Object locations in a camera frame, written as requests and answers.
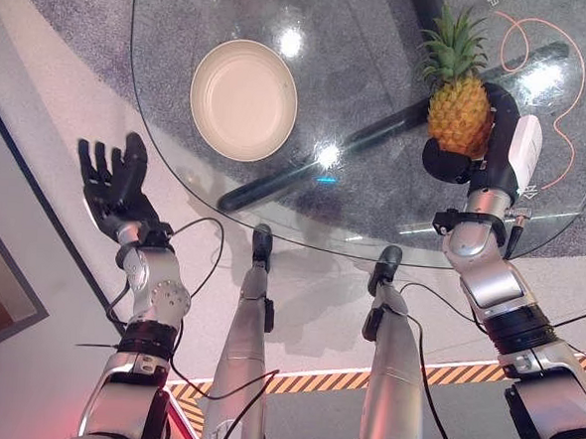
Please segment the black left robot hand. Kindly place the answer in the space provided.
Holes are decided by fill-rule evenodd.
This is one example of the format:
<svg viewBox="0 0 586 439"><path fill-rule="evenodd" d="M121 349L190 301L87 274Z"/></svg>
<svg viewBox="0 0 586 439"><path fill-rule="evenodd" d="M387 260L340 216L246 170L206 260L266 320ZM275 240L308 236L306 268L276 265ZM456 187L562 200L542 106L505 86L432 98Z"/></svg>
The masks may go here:
<svg viewBox="0 0 586 439"><path fill-rule="evenodd" d="M111 169L108 169L102 142L94 143L95 167L90 160L87 140L77 140L77 153L86 205L94 224L106 236L118 241L118 231L127 223L160 221L142 192L148 154L138 133L126 136L124 151L117 147L111 150Z"/></svg>

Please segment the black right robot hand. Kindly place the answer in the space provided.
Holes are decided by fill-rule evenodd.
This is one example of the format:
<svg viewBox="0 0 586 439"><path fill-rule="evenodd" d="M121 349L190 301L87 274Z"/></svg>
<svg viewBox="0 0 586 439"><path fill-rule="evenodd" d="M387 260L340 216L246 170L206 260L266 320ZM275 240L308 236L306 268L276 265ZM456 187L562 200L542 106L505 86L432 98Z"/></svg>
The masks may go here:
<svg viewBox="0 0 586 439"><path fill-rule="evenodd" d="M493 127L483 158L470 158L444 150L428 138L422 151L423 168L435 179L449 184L468 184L468 193L496 189L515 203L529 186L542 149L539 119L521 116L513 96L495 83L486 83L487 98L494 108Z"/></svg>

